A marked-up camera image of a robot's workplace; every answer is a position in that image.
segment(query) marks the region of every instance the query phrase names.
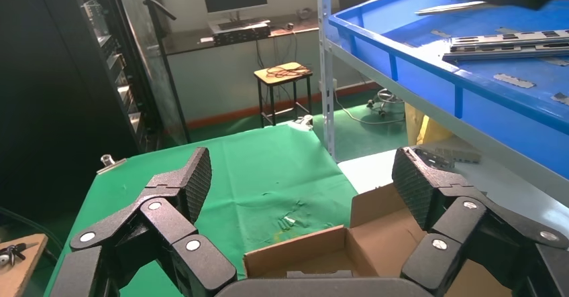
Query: green tablecloth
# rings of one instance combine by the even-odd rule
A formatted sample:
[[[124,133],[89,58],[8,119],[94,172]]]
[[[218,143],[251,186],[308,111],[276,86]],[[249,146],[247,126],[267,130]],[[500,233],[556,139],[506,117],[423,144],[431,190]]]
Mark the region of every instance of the green tablecloth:
[[[69,239],[78,231],[132,203],[153,175],[180,168],[198,146],[209,148],[213,179],[196,227],[235,265],[240,279],[245,274],[245,252],[348,224],[356,191],[313,132],[283,125],[132,157],[96,177],[64,253],[70,251]],[[179,293],[152,262],[139,270],[121,295]]]

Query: blue plastic bin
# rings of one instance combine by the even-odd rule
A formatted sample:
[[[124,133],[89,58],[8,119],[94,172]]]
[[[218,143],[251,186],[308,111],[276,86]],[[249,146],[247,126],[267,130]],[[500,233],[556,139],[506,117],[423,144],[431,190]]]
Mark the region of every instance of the blue plastic bin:
[[[513,150],[569,179],[569,66],[528,58],[441,60],[446,36],[482,36],[569,29],[569,1],[540,11],[500,7],[418,16],[427,7],[461,0],[371,0],[339,12],[329,22],[341,47],[403,87]],[[521,88],[499,81],[508,74],[535,84]]]

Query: keyboard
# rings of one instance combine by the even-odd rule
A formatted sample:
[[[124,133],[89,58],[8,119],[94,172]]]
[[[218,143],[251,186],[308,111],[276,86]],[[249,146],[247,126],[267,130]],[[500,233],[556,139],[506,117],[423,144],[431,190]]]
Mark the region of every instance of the keyboard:
[[[256,17],[254,19],[245,19],[245,20],[221,23],[218,26],[221,30],[231,30],[231,29],[237,29],[239,27],[248,27],[250,25],[268,23],[268,22],[270,22],[268,19],[265,19],[263,17]]]

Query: glass door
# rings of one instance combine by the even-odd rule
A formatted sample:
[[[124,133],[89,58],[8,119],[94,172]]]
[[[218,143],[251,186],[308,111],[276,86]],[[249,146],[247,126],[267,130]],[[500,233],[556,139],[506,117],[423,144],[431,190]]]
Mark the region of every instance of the glass door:
[[[154,23],[158,23],[154,4],[152,0],[121,2],[148,75],[164,135],[169,136],[175,145],[186,144],[190,142],[190,137],[162,40],[156,36],[156,30],[161,28],[154,26]]]

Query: green floor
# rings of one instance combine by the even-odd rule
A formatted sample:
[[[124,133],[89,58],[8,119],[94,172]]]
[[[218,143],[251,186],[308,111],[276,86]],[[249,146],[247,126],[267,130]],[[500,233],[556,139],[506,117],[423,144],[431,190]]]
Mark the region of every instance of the green floor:
[[[373,97],[375,92],[376,91],[368,91],[365,93],[340,97],[340,102],[353,116],[355,116],[355,118],[363,121],[381,122],[403,119],[403,104],[390,105],[390,107],[386,107],[388,114],[385,118],[381,118],[377,114],[377,111],[371,111],[367,108],[366,103],[368,99]],[[407,145],[407,131],[405,129],[404,121],[382,125],[368,125],[350,118],[337,104],[335,105],[335,110],[335,156],[336,160],[339,162]],[[323,117],[321,114],[321,103],[313,104],[313,113],[314,132],[323,142]],[[279,117],[278,122],[291,120],[292,118],[294,118],[292,115],[282,116]],[[191,131],[191,137],[193,141],[203,141],[206,139],[256,129],[259,128],[259,125],[259,116],[255,115],[215,126],[194,129]],[[55,234],[61,237],[62,240],[65,240],[74,219],[74,215],[65,215],[59,219],[42,221],[42,224],[55,232]],[[22,235],[30,233],[33,232],[30,232],[29,229],[10,229],[11,236],[17,234],[16,237],[21,237]],[[53,266],[48,263],[45,258],[42,258],[32,276],[24,296],[42,296],[52,270]]]

